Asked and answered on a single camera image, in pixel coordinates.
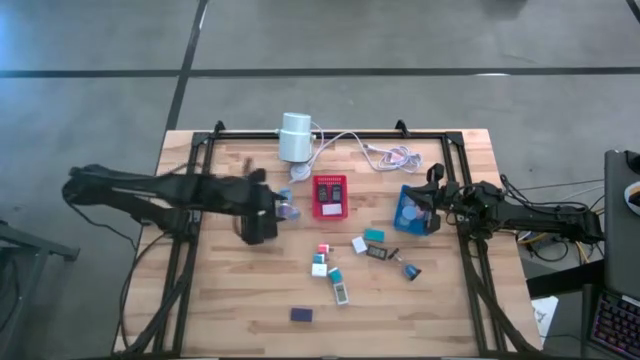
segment navy blue box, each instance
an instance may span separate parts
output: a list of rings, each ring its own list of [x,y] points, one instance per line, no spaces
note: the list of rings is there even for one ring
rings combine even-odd
[[[291,308],[291,321],[311,322],[313,319],[313,310]]]

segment keyboard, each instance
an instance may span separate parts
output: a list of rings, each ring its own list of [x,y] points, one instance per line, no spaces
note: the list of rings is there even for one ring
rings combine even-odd
[[[607,292],[600,294],[597,306],[591,340],[640,360],[640,307]]]

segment red basket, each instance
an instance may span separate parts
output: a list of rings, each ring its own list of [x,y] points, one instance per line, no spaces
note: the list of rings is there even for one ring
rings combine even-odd
[[[340,215],[322,215],[322,205],[318,200],[318,185],[327,185],[329,190],[329,197],[331,197],[331,185],[341,185],[342,187],[342,199],[340,205],[342,206],[342,214]],[[342,220],[347,217],[349,213],[349,206],[347,203],[347,177],[345,175],[316,175],[313,177],[313,217],[320,220]]]

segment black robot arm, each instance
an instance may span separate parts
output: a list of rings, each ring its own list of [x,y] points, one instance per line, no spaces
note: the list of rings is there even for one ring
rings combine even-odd
[[[405,190],[409,198],[431,213],[425,225],[432,233],[440,228],[443,210],[457,217],[460,231],[471,239],[490,239],[497,230],[523,230],[558,233],[585,244],[604,240],[598,215],[582,206],[558,204],[539,206],[513,197],[519,204],[506,201],[510,193],[482,181],[464,187],[457,182],[439,186],[444,166],[436,164],[427,173],[428,183]]]
[[[241,237],[250,244],[278,234],[276,200],[283,199],[262,184],[258,169],[247,177],[201,174],[148,176],[107,169],[100,165],[74,167],[62,196],[71,205],[106,205],[131,215],[140,223],[151,221],[169,234],[189,232],[191,210],[240,216]],[[149,201],[164,200],[166,208]]]

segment gray floor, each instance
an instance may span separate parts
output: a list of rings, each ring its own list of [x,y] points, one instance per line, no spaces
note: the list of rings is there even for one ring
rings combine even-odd
[[[0,0],[0,70],[179,69],[197,0]],[[193,68],[640,65],[624,0],[211,0]],[[177,79],[0,79],[0,218],[82,248],[54,260],[30,315],[27,359],[109,353],[132,253],[86,224],[60,188],[71,166],[152,173]],[[284,111],[326,128],[489,128],[500,170],[529,187],[602,178],[607,149],[640,138],[640,75],[191,79],[178,129],[274,129]],[[598,184],[531,191],[550,200]],[[579,197],[592,202],[601,190]],[[108,209],[88,213],[131,236]],[[549,257],[558,249],[545,249]],[[577,265],[537,265],[528,275]],[[552,333],[578,334],[579,298]],[[572,339],[553,353],[576,355]]]

